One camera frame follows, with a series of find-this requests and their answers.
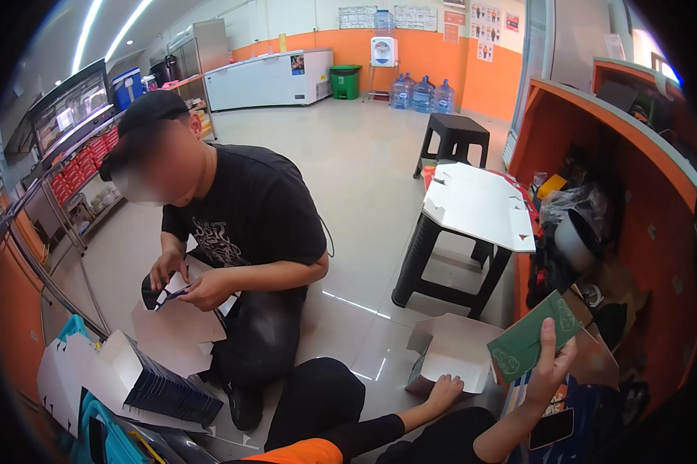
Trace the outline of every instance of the tiled floor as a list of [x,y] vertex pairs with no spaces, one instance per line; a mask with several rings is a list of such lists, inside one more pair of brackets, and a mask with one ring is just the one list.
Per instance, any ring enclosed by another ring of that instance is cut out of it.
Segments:
[[[491,133],[487,167],[501,169],[508,125],[478,114],[469,116]],[[381,102],[332,99],[311,107],[251,109],[214,116],[218,142],[271,148],[302,171],[333,236],[335,257],[328,275],[310,288],[297,362],[334,357],[350,366],[366,385],[363,419],[419,403],[403,389],[418,357],[406,350],[415,322],[445,312],[466,315],[466,308],[418,293],[406,309],[390,300],[424,197],[423,181],[412,179],[412,172],[427,121],[425,114],[392,110]],[[476,164],[479,152],[470,156]],[[134,334],[130,311],[140,298],[141,279],[160,253],[160,223],[160,209],[124,203],[89,239],[83,263],[112,330]],[[472,241],[442,234],[424,277],[474,290],[487,269],[481,272],[470,263],[472,247]],[[80,255],[71,250],[55,279],[81,310],[93,314],[89,293],[78,277],[79,259]],[[483,321],[502,327],[511,322],[511,288],[510,264],[483,311]],[[247,436],[235,429],[227,407],[223,408],[214,422],[218,438],[203,440],[210,452],[219,459],[258,452],[280,389],[281,385],[274,385],[267,390],[264,419]],[[501,391],[491,385],[487,392],[473,401],[497,413]],[[354,462],[374,462],[379,452]]]

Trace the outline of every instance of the graphic print on t-shirt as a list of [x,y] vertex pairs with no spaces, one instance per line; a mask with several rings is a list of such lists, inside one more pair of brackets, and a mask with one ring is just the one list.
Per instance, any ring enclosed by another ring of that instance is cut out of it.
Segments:
[[206,222],[192,217],[194,222],[194,238],[201,246],[207,257],[220,261],[225,266],[249,266],[241,256],[240,248],[230,241],[225,233],[225,222]]

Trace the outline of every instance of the black pants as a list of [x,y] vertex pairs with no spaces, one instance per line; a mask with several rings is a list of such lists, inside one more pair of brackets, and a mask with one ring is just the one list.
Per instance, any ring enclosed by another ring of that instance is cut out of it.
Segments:
[[[359,422],[364,385],[343,363],[317,358],[294,368],[273,415],[264,450],[289,446],[349,422]],[[495,423],[483,408],[450,413],[413,442],[398,442],[377,460],[382,464],[469,462],[473,441]]]
[[[198,246],[189,254],[217,267]],[[215,342],[210,372],[202,378],[261,388],[286,377],[294,368],[306,296],[307,287],[242,292],[224,318],[227,339]]]

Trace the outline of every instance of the green trash bin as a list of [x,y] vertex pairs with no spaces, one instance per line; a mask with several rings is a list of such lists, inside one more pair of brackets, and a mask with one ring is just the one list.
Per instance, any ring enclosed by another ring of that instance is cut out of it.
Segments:
[[353,100],[359,97],[359,69],[361,65],[331,66],[333,98]]

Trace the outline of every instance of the blue cooler box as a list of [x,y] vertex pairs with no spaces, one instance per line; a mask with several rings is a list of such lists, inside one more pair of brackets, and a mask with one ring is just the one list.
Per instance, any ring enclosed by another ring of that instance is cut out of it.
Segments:
[[119,111],[126,110],[135,98],[140,98],[144,94],[139,68],[132,68],[116,76],[112,79],[112,86]]

